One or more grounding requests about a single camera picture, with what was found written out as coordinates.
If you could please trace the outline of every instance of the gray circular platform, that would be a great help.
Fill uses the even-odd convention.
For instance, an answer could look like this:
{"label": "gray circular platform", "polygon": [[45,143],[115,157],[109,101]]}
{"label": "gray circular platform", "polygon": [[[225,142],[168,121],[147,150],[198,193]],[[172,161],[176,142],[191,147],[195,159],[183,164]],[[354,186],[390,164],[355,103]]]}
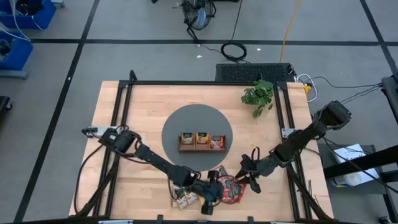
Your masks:
{"label": "gray circular platform", "polygon": [[[178,136],[181,133],[206,132],[225,135],[226,152],[179,152]],[[232,145],[232,128],[225,116],[207,105],[187,105],[174,111],[163,126],[162,144],[167,157],[175,165],[205,171],[221,163]]]}

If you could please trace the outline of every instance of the white cable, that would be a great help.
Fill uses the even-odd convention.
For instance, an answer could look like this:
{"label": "white cable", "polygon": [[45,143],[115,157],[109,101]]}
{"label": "white cable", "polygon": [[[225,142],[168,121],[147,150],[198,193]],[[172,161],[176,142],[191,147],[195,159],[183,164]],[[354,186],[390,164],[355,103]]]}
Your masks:
{"label": "white cable", "polygon": [[37,24],[37,22],[35,21],[35,18],[33,18],[33,15],[32,15],[32,20],[33,20],[33,22],[36,24],[36,26],[37,26],[39,29],[44,30],[44,29],[42,29],[42,28]]}
{"label": "white cable", "polygon": [[307,77],[307,78],[311,81],[312,86],[313,86],[313,89],[314,89],[314,91],[315,91],[315,96],[314,96],[311,100],[308,100],[308,101],[307,101],[307,103],[310,103],[310,102],[314,101],[314,100],[318,97],[317,88],[315,87],[315,84],[314,84],[314,82],[312,81],[311,77],[310,77],[309,75],[307,75],[307,74],[301,74],[301,75],[299,75],[299,76],[297,77],[297,80],[300,80],[300,77],[302,77],[302,76]]}
{"label": "white cable", "polygon": [[4,29],[1,28],[1,27],[0,27],[0,29],[1,29],[3,32],[5,32],[6,34],[10,35],[10,36],[13,36],[13,37],[18,38],[18,39],[21,39],[21,40],[27,40],[27,39],[25,39],[25,38],[23,38],[23,37],[18,37],[18,36],[14,35],[14,34],[8,33],[6,30],[4,30]]}
{"label": "white cable", "polygon": [[15,26],[17,27],[17,29],[19,30],[19,32],[21,32],[21,34],[25,37],[25,39],[20,38],[20,37],[18,37],[18,38],[30,42],[30,39],[28,38],[28,36],[26,36],[26,35],[23,33],[23,31],[21,31],[21,29],[18,27],[17,19],[16,19],[16,17],[15,17],[15,10],[16,10],[16,3],[15,3],[15,0],[12,0],[12,4],[13,4],[13,6],[11,6],[11,9],[12,9],[12,16],[14,17]]}

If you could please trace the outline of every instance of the electrical wire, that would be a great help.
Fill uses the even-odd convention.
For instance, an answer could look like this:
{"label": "electrical wire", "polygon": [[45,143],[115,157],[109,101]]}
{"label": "electrical wire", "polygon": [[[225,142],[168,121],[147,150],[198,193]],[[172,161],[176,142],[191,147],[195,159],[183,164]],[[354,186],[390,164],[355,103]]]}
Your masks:
{"label": "electrical wire", "polygon": [[21,32],[21,34],[25,37],[25,39],[23,39],[22,37],[17,37],[17,38],[20,38],[20,39],[22,39],[22,40],[26,40],[26,41],[29,41],[29,42],[30,42],[29,37],[26,36],[26,35],[23,33],[23,31],[21,31],[21,29],[20,29],[19,26],[18,26],[17,19],[16,19],[16,16],[15,16],[15,10],[16,10],[16,3],[15,3],[15,0],[12,0],[12,3],[13,3],[13,6],[11,6],[11,9],[12,9],[12,16],[14,17],[15,26],[17,27],[18,31]]}
{"label": "electrical wire", "polygon": [[94,138],[98,138],[100,139],[100,137],[96,134],[94,134],[94,132],[91,130],[91,128],[88,128],[88,132],[94,137]]}
{"label": "electrical wire", "polygon": [[377,178],[375,178],[375,176],[373,176],[372,174],[366,172],[365,170],[363,170],[362,168],[360,168],[358,165],[356,165],[353,161],[344,158],[343,156],[339,155],[338,153],[336,153],[328,144],[327,140],[324,138],[326,145],[329,147],[329,149],[332,151],[332,153],[334,153],[336,156],[340,157],[341,159],[344,159],[346,162],[348,162],[349,164],[351,164],[353,167],[355,167],[357,170],[363,172],[364,174],[370,176],[373,180],[379,182],[380,184],[382,184],[385,188],[388,188],[390,190],[392,190],[394,193],[398,194],[398,190],[396,190],[395,188],[392,188],[390,186],[388,186],[387,184],[383,183],[382,181],[378,180]]}
{"label": "electrical wire", "polygon": [[[246,63],[251,63],[251,62],[248,62],[248,61],[245,60],[246,56],[248,55],[247,48],[243,44],[240,44],[240,43],[237,43],[237,42],[232,42],[233,39],[234,39],[234,36],[235,36],[236,26],[237,26],[238,20],[239,20],[239,15],[241,13],[242,2],[243,2],[243,0],[241,0],[240,5],[239,5],[238,15],[236,16],[235,26],[234,26],[234,31],[232,33],[232,37],[227,43],[225,43],[225,44],[223,44],[221,46],[221,51],[220,50],[216,50],[216,49],[211,49],[208,46],[206,46],[204,44],[201,44],[201,43],[199,43],[199,44],[204,46],[204,47],[206,47],[208,50],[215,51],[215,52],[218,52],[218,53],[222,54],[225,58],[227,58],[228,60],[230,60],[230,61],[232,61],[234,63],[239,63],[239,61],[243,61],[243,62],[246,62]],[[229,54],[225,53],[224,48],[226,46],[228,46],[228,45],[234,45],[234,46],[239,47],[240,49],[242,49],[243,54],[241,56],[239,56],[239,57],[235,57],[235,56],[232,56],[232,55],[229,55]]]}
{"label": "electrical wire", "polygon": [[325,80],[333,88],[362,88],[362,87],[372,87],[372,86],[381,84],[381,83],[377,83],[377,84],[372,84],[372,85],[359,85],[359,86],[335,86],[335,85],[332,85],[329,82],[329,80],[327,80],[325,77],[322,77],[322,76],[313,77],[312,80],[317,79],[317,78],[321,78],[321,79]]}
{"label": "electrical wire", "polygon": [[79,169],[79,173],[77,175],[77,182],[76,182],[76,187],[75,187],[75,197],[73,198],[73,208],[75,209],[75,213],[78,213],[78,208],[77,208],[77,195],[78,195],[78,191],[79,191],[79,182],[80,182],[80,176],[81,176],[81,172],[86,164],[86,162],[92,157],[94,156],[94,154],[96,154],[101,148],[103,147],[103,145],[98,146],[98,148],[96,148],[90,155],[87,156],[87,158],[83,161],[83,163],[80,166]]}
{"label": "electrical wire", "polygon": [[335,142],[333,142],[333,141],[331,141],[331,140],[329,140],[329,139],[327,139],[327,138],[325,138],[325,137],[323,137],[323,140],[328,141],[328,142],[330,142],[330,143],[332,143],[332,144],[334,144],[335,146],[338,146],[338,147],[340,147],[340,148],[345,148],[345,149],[347,149],[347,151],[350,151],[350,152],[360,152],[360,153],[363,153],[363,154],[365,154],[365,155],[369,155],[369,154],[370,154],[370,152],[359,151],[359,150],[356,150],[356,149],[352,149],[352,148],[349,148],[349,147],[346,147],[346,146],[339,145],[339,144],[337,144],[337,143],[335,143]]}
{"label": "electrical wire", "polygon": [[369,88],[369,89],[367,89],[367,90],[361,91],[361,92],[359,92],[359,93],[357,93],[357,94],[355,94],[355,95],[353,95],[353,96],[350,96],[350,97],[348,97],[348,98],[345,98],[345,99],[341,100],[340,103],[343,103],[343,104],[344,104],[345,101],[351,100],[351,99],[354,98],[355,96],[358,96],[358,95],[363,94],[363,93],[367,93],[368,91],[378,90],[378,89],[381,87],[380,85],[374,86],[374,87]]}
{"label": "electrical wire", "polygon": [[23,38],[23,37],[18,37],[17,35],[14,35],[14,34],[12,34],[12,33],[9,33],[9,32],[7,32],[6,30],[4,30],[4,29],[1,28],[1,27],[0,27],[0,29],[1,29],[3,32],[5,32],[6,34],[10,35],[10,36],[13,36],[13,37],[15,37],[15,38],[18,38],[18,39],[21,39],[21,40],[26,40],[26,41],[29,41],[29,42],[30,42],[30,40],[27,40],[27,39],[25,39],[25,38]]}
{"label": "electrical wire", "polygon": [[320,154],[319,152],[317,152],[317,151],[315,151],[315,150],[313,150],[313,149],[309,149],[309,148],[307,148],[307,147],[305,147],[304,149],[305,149],[305,150],[308,150],[308,151],[310,151],[310,152],[313,152],[313,153],[315,153],[315,154],[318,154],[318,156],[321,156],[321,154]]}
{"label": "electrical wire", "polygon": [[282,62],[282,59],[284,57],[286,38],[287,38],[287,36],[288,36],[288,34],[290,32],[290,29],[292,28],[293,21],[294,21],[294,19],[296,17],[296,13],[297,13],[297,10],[299,9],[300,5],[301,5],[301,0],[296,0],[296,6],[294,7],[293,15],[292,15],[292,18],[290,18],[289,26],[287,27],[287,30],[286,30],[286,33],[285,33],[285,37],[284,37],[284,41],[282,43],[282,50],[280,51],[279,63]]}
{"label": "electrical wire", "polygon": [[317,88],[315,87],[315,83],[312,81],[312,79],[311,79],[311,77],[309,75],[301,74],[301,75],[299,75],[297,77],[297,79],[299,80],[300,77],[302,77],[302,76],[305,76],[305,77],[307,77],[310,80],[310,82],[312,83],[312,87],[313,87],[313,89],[315,91],[315,96],[311,100],[307,100],[307,103],[311,103],[312,101],[316,100],[316,98],[318,97],[318,91],[317,91]]}
{"label": "electrical wire", "polygon": [[379,88],[377,88],[377,89],[375,89],[375,90],[371,90],[371,91],[369,91],[369,92],[367,92],[367,93],[365,93],[365,94],[363,94],[363,95],[359,95],[359,96],[357,96],[357,97],[355,97],[355,98],[353,98],[353,99],[351,99],[351,100],[348,100],[348,101],[344,102],[343,105],[345,105],[345,104],[347,104],[347,103],[349,103],[349,102],[351,102],[351,101],[353,101],[353,100],[355,100],[355,99],[358,99],[359,97],[366,96],[366,95],[368,95],[369,93],[371,93],[371,92],[373,92],[373,91],[376,91],[376,90],[378,90],[378,89],[380,89],[380,88],[381,88],[381,87],[379,87]]}

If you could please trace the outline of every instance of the blue bin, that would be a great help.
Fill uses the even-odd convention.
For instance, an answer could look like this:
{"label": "blue bin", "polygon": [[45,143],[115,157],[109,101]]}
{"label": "blue bin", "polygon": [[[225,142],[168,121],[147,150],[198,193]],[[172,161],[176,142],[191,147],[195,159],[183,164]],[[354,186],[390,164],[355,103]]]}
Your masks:
{"label": "blue bin", "polygon": [[[24,36],[20,32],[10,32],[16,36],[24,38]],[[14,42],[11,46],[11,51],[7,54],[7,56],[0,60],[0,69],[2,70],[19,70],[21,71],[24,67],[27,58],[32,52],[33,46],[29,41],[21,40],[6,34],[3,31],[0,31],[0,39],[4,39],[9,43]]]}
{"label": "blue bin", "polygon": [[[51,19],[55,14],[55,10],[57,10],[54,6],[54,3],[51,2],[51,0],[30,0],[30,1],[41,2],[44,8],[42,10],[39,10],[33,16],[18,15],[18,12],[16,11],[16,20],[19,28],[46,29],[49,26]],[[0,11],[9,13],[9,14],[4,14],[4,13],[1,14],[0,22],[3,23],[7,28],[16,29],[17,27],[15,26],[14,17],[12,15],[12,9],[9,0],[0,0]]]}

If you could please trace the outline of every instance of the black cable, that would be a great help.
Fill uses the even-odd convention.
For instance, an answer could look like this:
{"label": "black cable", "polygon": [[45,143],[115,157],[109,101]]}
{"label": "black cable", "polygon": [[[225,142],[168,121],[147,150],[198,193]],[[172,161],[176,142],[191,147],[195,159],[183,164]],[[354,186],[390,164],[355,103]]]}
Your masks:
{"label": "black cable", "polygon": [[379,182],[380,184],[382,184],[383,186],[385,186],[386,188],[392,190],[394,193],[398,194],[398,190],[388,186],[387,184],[383,183],[382,181],[378,180],[377,178],[375,178],[373,175],[371,175],[370,173],[366,172],[365,170],[363,170],[362,168],[360,168],[358,165],[356,165],[354,162],[352,162],[349,159],[344,158],[343,156],[339,155],[338,153],[336,153],[329,145],[328,141],[326,140],[326,138],[323,138],[326,142],[326,145],[329,147],[329,149],[332,151],[332,153],[334,153],[336,156],[344,159],[346,162],[350,163],[353,167],[355,167],[357,170],[364,172],[366,175],[370,176],[372,179],[374,179],[375,181]]}
{"label": "black cable", "polygon": [[101,148],[103,147],[103,145],[98,146],[98,148],[96,148],[90,155],[87,156],[87,158],[83,161],[83,163],[80,166],[79,169],[79,173],[77,175],[77,182],[76,182],[76,188],[75,188],[75,197],[73,198],[73,208],[75,209],[75,213],[78,213],[78,209],[77,209],[77,195],[78,195],[78,191],[79,191],[79,182],[80,182],[80,175],[81,175],[81,171],[83,170],[86,162],[88,161],[88,159],[91,156],[94,156],[94,154],[96,154]]}
{"label": "black cable", "polygon": [[372,85],[359,85],[359,86],[335,86],[335,85],[332,85],[330,82],[329,82],[329,80],[327,80],[325,77],[321,77],[321,76],[319,76],[319,77],[313,77],[313,78],[311,78],[312,80],[314,80],[314,79],[317,79],[317,78],[322,78],[322,79],[324,79],[331,87],[333,87],[333,88],[362,88],[362,87],[372,87],[372,86],[378,86],[378,85],[380,85],[381,83],[377,83],[377,84],[372,84]]}
{"label": "black cable", "polygon": [[355,100],[355,99],[357,99],[357,98],[359,98],[359,97],[366,96],[366,95],[368,95],[369,93],[371,93],[371,92],[373,92],[373,91],[379,90],[380,88],[381,88],[381,87],[379,87],[379,88],[377,88],[377,89],[375,89],[375,90],[371,90],[371,91],[369,91],[369,92],[367,92],[367,93],[365,93],[365,94],[363,94],[363,95],[359,95],[359,96],[357,96],[357,97],[355,97],[355,98],[353,98],[353,99],[351,99],[351,100],[348,100],[348,101],[344,102],[343,105],[345,105],[345,104],[347,104],[347,103],[349,103],[349,102],[351,102],[351,101],[353,101],[353,100]]}
{"label": "black cable", "polygon": [[[206,45],[201,44],[200,41],[199,41],[197,38],[195,39],[195,41],[197,41],[199,44],[201,44],[201,45],[203,45],[204,47],[206,47],[208,50],[215,51],[215,52],[218,52],[218,53],[222,54],[225,58],[227,58],[228,60],[230,60],[230,61],[232,61],[232,62],[239,63],[239,61],[243,61],[243,62],[246,62],[246,63],[250,63],[250,62],[248,62],[248,61],[245,60],[246,56],[248,55],[248,50],[247,50],[247,48],[246,48],[243,44],[236,43],[236,42],[232,42],[232,40],[234,39],[234,36],[235,36],[236,26],[237,26],[238,20],[239,20],[239,15],[240,15],[240,13],[241,13],[242,2],[243,2],[243,0],[241,0],[241,2],[240,2],[240,4],[239,4],[238,15],[236,16],[234,31],[233,31],[233,33],[232,33],[231,40],[229,40],[227,43],[225,43],[225,44],[223,44],[223,45],[221,46],[221,51],[216,50],[216,49],[211,49],[211,48],[207,47]],[[242,54],[241,56],[239,56],[239,57],[235,57],[235,56],[226,54],[225,51],[224,51],[224,48],[225,48],[226,46],[228,46],[228,45],[234,45],[234,46],[239,47],[240,49],[242,49],[243,54]]]}
{"label": "black cable", "polygon": [[209,207],[216,207],[217,205],[219,205],[222,202],[222,200],[219,200],[215,205],[209,205]]}
{"label": "black cable", "polygon": [[[235,36],[235,31],[236,31],[236,26],[237,26],[238,20],[239,20],[239,15],[240,15],[240,13],[241,13],[242,2],[243,2],[243,0],[241,0],[241,3],[239,4],[238,15],[236,16],[235,26],[234,26],[234,32],[232,33],[231,40],[229,40],[227,43],[225,43],[225,44],[223,44],[223,45],[221,46],[221,54],[222,54],[225,58],[227,58],[228,60],[230,60],[230,61],[232,61],[232,62],[238,62],[238,61],[240,61],[240,60],[243,60],[243,59],[245,59],[246,56],[248,55],[248,50],[246,49],[246,47],[245,47],[243,44],[239,44],[239,43],[236,43],[236,42],[232,42],[232,40],[234,39],[234,36]],[[241,56],[239,56],[239,57],[234,57],[234,56],[232,56],[232,55],[226,54],[225,51],[224,51],[224,48],[225,48],[226,46],[228,46],[228,45],[235,45],[235,46],[239,47],[240,49],[243,50],[243,54],[242,54]]]}
{"label": "black cable", "polygon": [[367,89],[367,90],[361,91],[361,92],[359,92],[359,93],[357,93],[357,94],[355,94],[355,95],[353,95],[353,96],[350,96],[350,97],[348,97],[348,98],[345,98],[345,99],[343,99],[343,100],[340,100],[340,103],[344,103],[344,101],[350,100],[350,99],[354,98],[355,96],[358,96],[358,95],[360,95],[360,94],[362,94],[362,93],[366,93],[366,92],[368,92],[368,91],[377,90],[377,89],[379,89],[379,88],[380,88],[380,86],[374,86],[374,87],[369,88],[369,89]]}
{"label": "black cable", "polygon": [[320,154],[319,152],[317,152],[317,151],[315,151],[315,150],[313,150],[313,149],[309,149],[309,148],[307,148],[307,147],[305,147],[304,149],[305,149],[305,150],[308,150],[308,151],[310,151],[310,152],[313,152],[313,153],[315,153],[315,154],[318,154],[318,156],[321,156],[321,154]]}
{"label": "black cable", "polygon": [[91,130],[91,128],[88,128],[88,132],[93,135],[94,138],[100,138],[99,136],[97,136],[96,134],[94,134],[94,132]]}
{"label": "black cable", "polygon": [[350,151],[350,152],[360,152],[360,153],[363,153],[365,155],[369,155],[370,154],[370,152],[359,151],[359,150],[355,150],[355,149],[352,149],[352,148],[348,148],[346,146],[339,145],[339,144],[337,144],[337,143],[335,143],[335,142],[333,142],[333,141],[331,141],[331,140],[329,140],[329,139],[327,139],[325,137],[323,137],[323,140],[329,141],[330,143],[334,144],[335,146],[338,146],[338,147],[341,147],[341,148],[345,148],[345,149],[347,149],[347,151]]}

